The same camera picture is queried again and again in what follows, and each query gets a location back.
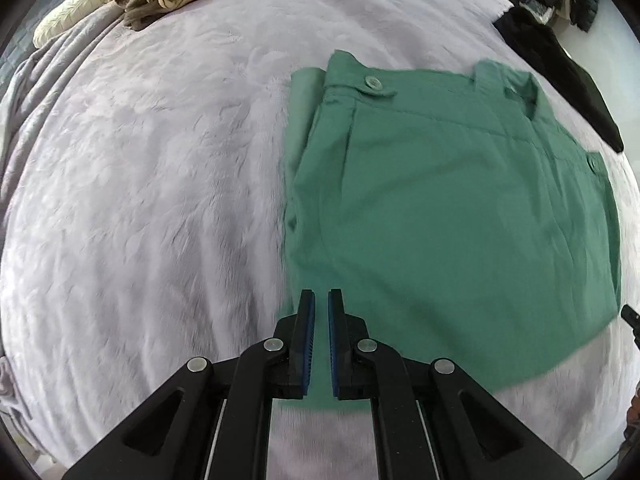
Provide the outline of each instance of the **green fabric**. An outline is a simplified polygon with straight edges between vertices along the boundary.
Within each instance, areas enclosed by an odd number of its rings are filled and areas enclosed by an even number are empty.
[[[372,338],[453,359],[489,390],[550,370],[616,316],[606,167],[531,74],[493,61],[471,76],[378,70],[338,51],[326,74],[296,72],[290,95],[282,315],[316,292],[315,406],[336,406],[331,288]]]

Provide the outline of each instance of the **cable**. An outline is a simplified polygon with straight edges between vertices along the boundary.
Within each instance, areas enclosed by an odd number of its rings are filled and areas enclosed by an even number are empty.
[[[615,457],[617,457],[620,454],[620,450],[617,450],[615,455],[612,456],[611,458],[609,458],[609,460],[607,460],[604,464],[602,464],[599,468],[596,469],[596,471],[593,471],[591,473],[589,473],[587,476],[584,477],[584,480],[587,480],[587,478],[589,478],[590,476],[595,475],[598,471],[600,471],[600,469],[602,469],[604,466],[606,466],[609,462],[611,462]]]

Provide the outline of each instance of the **white bed sheet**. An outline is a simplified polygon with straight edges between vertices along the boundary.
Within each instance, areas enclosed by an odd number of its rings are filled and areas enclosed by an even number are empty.
[[[0,196],[0,399],[30,439],[71,465],[189,357],[230,358],[271,335],[285,293],[278,162],[294,70],[325,66],[335,49],[381,68],[468,73],[489,57],[530,70],[492,27],[508,6],[201,0],[141,32],[105,6],[36,53],[0,108],[13,138]],[[79,41],[75,66],[64,51]],[[628,161],[541,83],[558,120],[604,156],[623,301],[638,304]],[[497,397],[571,461],[620,425],[638,378],[640,352],[616,320]],[[370,416],[276,405],[268,469],[278,480],[375,478]]]

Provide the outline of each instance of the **white wall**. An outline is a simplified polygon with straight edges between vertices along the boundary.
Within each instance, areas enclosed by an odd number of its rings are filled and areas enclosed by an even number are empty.
[[[588,33],[569,27],[556,35],[598,85],[640,182],[640,42],[611,0],[600,0]]]

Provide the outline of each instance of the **white button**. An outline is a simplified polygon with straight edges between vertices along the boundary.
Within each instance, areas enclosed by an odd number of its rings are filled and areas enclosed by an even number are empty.
[[[380,82],[380,79],[373,77],[372,75],[366,76],[366,78],[364,78],[364,83],[372,90],[382,90],[382,83]]]

